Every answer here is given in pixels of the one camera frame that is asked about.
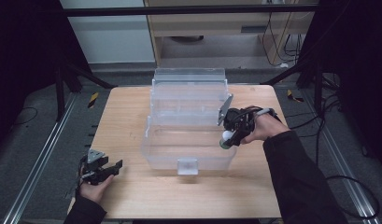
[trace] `clear plastic container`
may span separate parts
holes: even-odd
[[[142,154],[153,169],[226,170],[236,147],[222,149],[219,109],[229,97],[224,69],[156,69]]]

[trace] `black cable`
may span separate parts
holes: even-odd
[[[33,117],[28,119],[28,120],[26,120],[26,121],[14,123],[13,125],[21,125],[21,124],[28,123],[31,120],[33,120],[34,118],[36,118],[36,116],[38,115],[38,110],[35,107],[28,106],[28,107],[23,108],[22,110],[25,110],[25,109],[33,109],[35,111],[35,114],[33,115]]]
[[[319,115],[319,117],[321,118],[321,122],[318,126],[318,131],[316,135],[316,166],[318,166],[318,157],[319,157],[319,135],[321,134],[322,129],[324,128],[324,125],[325,125],[325,114],[327,111],[329,111],[330,109],[332,109],[334,106],[338,105],[339,103],[339,100],[335,100],[331,102],[329,105],[326,105],[328,100],[334,96],[336,96],[336,93],[330,95],[327,99],[325,99],[321,114]]]
[[[268,29],[268,27],[269,27],[269,28],[270,28],[270,33],[271,33],[271,35],[272,35],[273,43],[275,44],[276,54],[277,54],[278,58],[280,58],[280,59],[283,61],[283,63],[289,63],[289,62],[292,62],[291,60],[288,61],[288,60],[285,60],[285,59],[281,58],[280,54],[278,53],[277,44],[276,44],[276,41],[275,41],[275,39],[274,39],[273,30],[272,30],[272,26],[271,26],[271,19],[272,19],[272,12],[269,13],[269,19],[268,19],[268,22],[267,22],[267,24],[266,24],[266,29],[265,29],[265,31],[264,31],[264,33],[263,33],[263,36],[262,36],[263,50],[265,51],[265,54],[266,54],[266,56],[267,56],[268,53],[267,53],[267,50],[266,50],[266,48],[265,48],[265,46],[264,46],[264,37],[265,37],[266,32],[267,32],[267,29]],[[270,65],[272,65],[272,66],[278,66],[278,65],[280,65],[280,64],[273,64],[273,63],[271,63],[271,62],[269,61],[269,59],[268,59],[267,61],[268,61],[268,63],[269,63]]]
[[[290,127],[290,129],[297,129],[300,127],[304,127],[305,125],[309,124],[310,122],[312,122],[313,120],[318,119],[318,118],[319,118],[319,116],[317,115],[317,116],[313,117],[312,119],[306,121],[305,123],[299,124],[299,125],[294,126],[294,127]]]
[[[333,75],[333,76],[332,76],[332,79],[333,79],[333,80],[330,80],[329,78],[327,78],[327,77],[325,77],[325,76],[323,76],[322,78],[323,78],[323,80],[326,82],[327,85],[330,85],[330,86],[332,87],[332,89],[338,91],[339,88],[340,88],[340,86],[336,83],[335,74],[332,73],[332,75]]]
[[[306,137],[314,137],[316,136],[317,134],[314,133],[314,134],[309,134],[309,135],[301,135],[301,136],[298,136],[299,138],[306,138]]]
[[[284,116],[284,118],[292,118],[292,117],[297,117],[297,116],[301,116],[301,115],[308,115],[308,114],[314,114],[314,113],[313,113],[313,112],[308,112],[308,113],[301,113],[301,114],[287,115],[287,116]]]
[[[313,54],[314,52],[320,52],[320,48],[323,48],[324,44],[323,44],[323,41],[324,41],[324,38],[326,38],[326,35],[333,29],[333,27],[336,25],[336,23],[338,23],[338,21],[342,18],[342,16],[345,14],[348,6],[350,5],[350,0],[346,0],[346,5],[341,7],[342,10],[340,11],[339,15],[334,19],[334,21],[328,26],[328,28],[324,31],[324,33],[322,35],[319,36],[319,38],[314,41],[314,44],[312,44],[310,46],[310,48],[308,48],[308,50],[306,50],[303,54],[302,54],[302,57],[300,55],[299,57],[299,60],[301,63],[297,63],[299,64],[299,67],[292,67],[290,68],[288,71],[285,71],[283,72],[282,74],[280,74],[279,76],[277,77],[274,77],[266,82],[263,82],[265,84],[269,84],[269,85],[274,85],[275,83],[277,83],[278,81],[280,81],[281,79],[283,79],[284,77],[287,77],[291,74],[293,74],[295,71],[299,70],[300,68],[304,68],[306,64],[309,64],[310,62],[313,62],[315,61],[315,56],[316,55],[311,55]]]
[[[356,183],[358,183],[363,189],[365,189],[366,191],[368,191],[368,193],[370,194],[370,196],[373,198],[373,200],[375,201],[375,205],[376,205],[376,211],[373,215],[371,216],[368,216],[368,217],[363,217],[363,216],[360,216],[358,214],[355,214],[355,213],[352,213],[348,210],[346,210],[345,208],[341,207],[339,205],[339,208],[346,214],[348,214],[349,216],[351,217],[355,217],[355,218],[359,218],[359,219],[374,219],[376,218],[379,213],[380,213],[380,202],[379,200],[376,198],[376,196],[374,195],[374,193],[365,185],[363,184],[362,182],[360,182],[360,180],[357,180],[355,178],[352,178],[352,177],[349,177],[349,176],[346,176],[346,175],[332,175],[332,176],[329,176],[326,178],[326,180],[331,180],[331,179],[347,179],[347,180],[351,180],[351,181],[354,181]]]
[[[246,110],[245,112],[243,112],[241,114],[238,114],[232,120],[236,121],[237,119],[241,118],[242,116],[245,116],[246,114],[249,114],[249,113],[252,113],[252,112],[260,111],[260,110],[262,110],[262,108],[260,108],[258,106],[250,106],[250,107],[245,108],[245,110]]]
[[[330,91],[339,91],[339,86],[325,76],[322,76],[322,88]]]
[[[79,195],[79,191],[80,191],[80,186],[83,184],[83,181],[80,181],[82,179],[82,169],[83,169],[83,163],[86,162],[86,160],[88,159],[88,155],[84,155],[80,161],[79,161],[79,164],[78,164],[78,173],[77,173],[77,184],[76,184],[76,188],[75,188],[75,196],[77,197]]]
[[[301,47],[302,47],[302,35],[297,35],[297,40],[296,40],[296,46],[295,49],[287,49],[287,45],[289,44],[289,41],[291,39],[291,43],[293,43],[292,40],[292,35],[287,36],[286,43],[284,44],[284,53],[287,56],[294,57],[293,61],[295,63],[298,62],[299,55],[301,53]]]

